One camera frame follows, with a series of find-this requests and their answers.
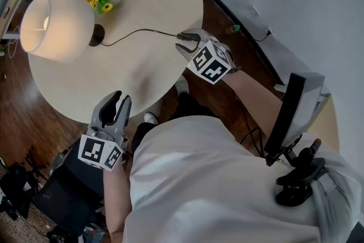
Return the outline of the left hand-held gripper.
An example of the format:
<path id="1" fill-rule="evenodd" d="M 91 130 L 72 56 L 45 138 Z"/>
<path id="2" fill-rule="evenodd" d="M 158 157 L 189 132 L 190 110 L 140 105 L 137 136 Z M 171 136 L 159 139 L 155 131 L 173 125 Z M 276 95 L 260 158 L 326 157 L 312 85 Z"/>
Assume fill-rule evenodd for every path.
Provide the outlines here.
<path id="1" fill-rule="evenodd" d="M 116 110 L 122 92 L 116 90 L 105 96 L 93 109 L 87 131 L 81 136 L 78 159 L 92 167 L 111 171 L 126 150 L 126 137 L 114 138 L 99 127 L 113 125 L 114 131 L 123 131 L 127 126 L 132 106 L 127 95 Z"/>

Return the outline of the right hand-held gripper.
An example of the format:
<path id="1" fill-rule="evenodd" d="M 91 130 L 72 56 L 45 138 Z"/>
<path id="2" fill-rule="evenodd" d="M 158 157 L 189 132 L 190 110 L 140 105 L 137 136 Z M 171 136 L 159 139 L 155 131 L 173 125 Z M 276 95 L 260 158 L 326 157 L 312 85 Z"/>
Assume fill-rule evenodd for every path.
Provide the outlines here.
<path id="1" fill-rule="evenodd" d="M 175 44 L 178 52 L 189 62 L 187 68 L 197 77 L 215 84 L 226 74 L 232 73 L 235 66 L 230 48 L 207 31 L 201 28 L 188 29 L 177 34 L 177 39 L 197 42 L 189 47 L 181 43 Z"/>

